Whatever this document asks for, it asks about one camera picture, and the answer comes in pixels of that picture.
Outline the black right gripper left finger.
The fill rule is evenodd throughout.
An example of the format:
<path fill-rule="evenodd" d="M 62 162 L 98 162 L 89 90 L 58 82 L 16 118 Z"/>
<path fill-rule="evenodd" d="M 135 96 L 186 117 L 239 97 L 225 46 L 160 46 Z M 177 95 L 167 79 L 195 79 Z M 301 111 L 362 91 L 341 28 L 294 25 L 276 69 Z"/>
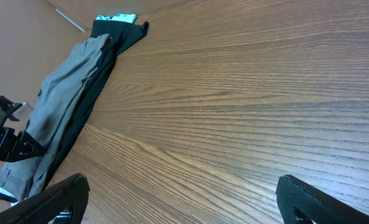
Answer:
<path fill-rule="evenodd" d="M 90 187 L 80 173 L 0 213 L 0 224 L 82 222 Z"/>

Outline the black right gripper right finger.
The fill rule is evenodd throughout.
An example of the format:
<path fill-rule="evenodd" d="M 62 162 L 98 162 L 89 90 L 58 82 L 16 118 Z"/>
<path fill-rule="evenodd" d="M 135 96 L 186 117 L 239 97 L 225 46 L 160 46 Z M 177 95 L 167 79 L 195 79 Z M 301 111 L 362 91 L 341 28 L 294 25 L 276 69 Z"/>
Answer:
<path fill-rule="evenodd" d="M 276 196 L 285 224 L 369 224 L 369 215 L 292 175 L 279 178 Z"/>

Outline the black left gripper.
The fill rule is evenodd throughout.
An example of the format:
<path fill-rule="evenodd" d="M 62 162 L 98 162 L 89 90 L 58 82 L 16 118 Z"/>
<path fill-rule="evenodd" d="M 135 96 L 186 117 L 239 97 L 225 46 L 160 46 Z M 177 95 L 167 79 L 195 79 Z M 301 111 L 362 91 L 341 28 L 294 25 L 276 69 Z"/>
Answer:
<path fill-rule="evenodd" d="M 14 132 L 12 128 L 0 128 L 0 161 L 17 162 L 44 156 L 46 149 L 29 133 L 20 131 L 16 136 Z"/>

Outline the grey shorts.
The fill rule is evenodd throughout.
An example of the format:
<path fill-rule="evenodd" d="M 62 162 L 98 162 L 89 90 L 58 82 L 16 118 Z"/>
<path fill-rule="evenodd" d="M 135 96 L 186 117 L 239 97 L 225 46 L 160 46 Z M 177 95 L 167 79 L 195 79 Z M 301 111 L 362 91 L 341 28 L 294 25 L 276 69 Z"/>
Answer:
<path fill-rule="evenodd" d="M 110 35 L 103 34 L 76 43 L 65 61 L 42 82 L 26 131 L 46 152 L 43 156 L 5 163 L 0 168 L 2 192 L 21 201 L 42 190 L 63 133 L 109 41 Z"/>

